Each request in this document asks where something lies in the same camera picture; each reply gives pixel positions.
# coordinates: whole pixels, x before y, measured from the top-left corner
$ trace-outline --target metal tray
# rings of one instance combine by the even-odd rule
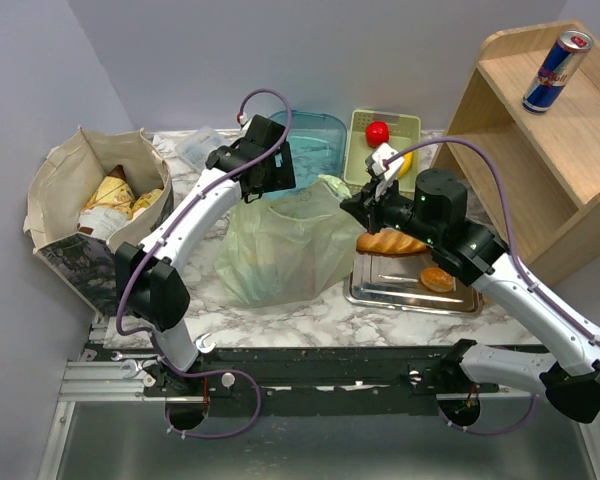
[[[431,255],[417,253],[385,257],[356,253],[353,272],[344,283],[351,303],[393,310],[416,310],[448,315],[477,315],[482,296],[454,279],[453,290],[437,293],[420,283],[420,272],[435,266]]]

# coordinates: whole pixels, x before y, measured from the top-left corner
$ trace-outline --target red bull can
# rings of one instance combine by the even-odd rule
[[[577,30],[562,32],[522,97],[524,108],[532,113],[549,110],[592,46],[593,39],[586,33]]]

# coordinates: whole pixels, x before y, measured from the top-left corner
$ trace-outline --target red ball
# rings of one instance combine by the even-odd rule
[[[367,144],[371,148],[377,148],[389,141],[389,126],[384,122],[371,122],[364,130]]]

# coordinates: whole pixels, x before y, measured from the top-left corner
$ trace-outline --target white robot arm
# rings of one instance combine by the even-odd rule
[[[568,417],[593,421],[600,411],[600,327],[543,285],[497,234],[466,219],[467,189],[451,172],[420,173],[411,200],[398,193],[399,162],[387,163],[369,157],[371,181],[342,208],[371,233],[391,227],[429,244],[443,270],[504,307],[550,352],[518,353],[464,340],[443,359],[452,376],[543,395]]]
[[[238,201],[295,186],[286,142],[259,166],[228,175],[280,140],[282,130],[254,117],[244,139],[210,155],[198,184],[164,224],[140,245],[124,244],[116,252],[120,296],[153,324],[157,348],[181,371],[191,368],[198,349],[183,321],[190,298],[180,274],[206,231]],[[387,168],[372,156],[367,164],[371,181],[342,208],[372,233],[391,227],[428,243],[441,268],[502,305],[550,352],[518,353],[462,340],[442,359],[452,380],[545,395],[568,417],[593,421],[600,410],[600,328],[542,285],[499,236],[466,219],[466,188],[450,172],[422,172],[410,200],[398,193],[397,162]]]

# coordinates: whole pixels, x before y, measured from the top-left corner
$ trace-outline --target yellow plastic crate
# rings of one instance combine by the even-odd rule
[[[389,126],[389,145],[400,151],[420,141],[420,118],[397,113],[374,112],[372,110],[354,110],[351,115],[347,155],[344,166],[344,181],[351,185],[364,185],[369,181],[365,160],[373,150],[367,145],[364,130],[376,121]],[[420,157],[413,152],[413,163],[407,174],[398,180],[400,192],[413,193],[416,176],[420,171]]]

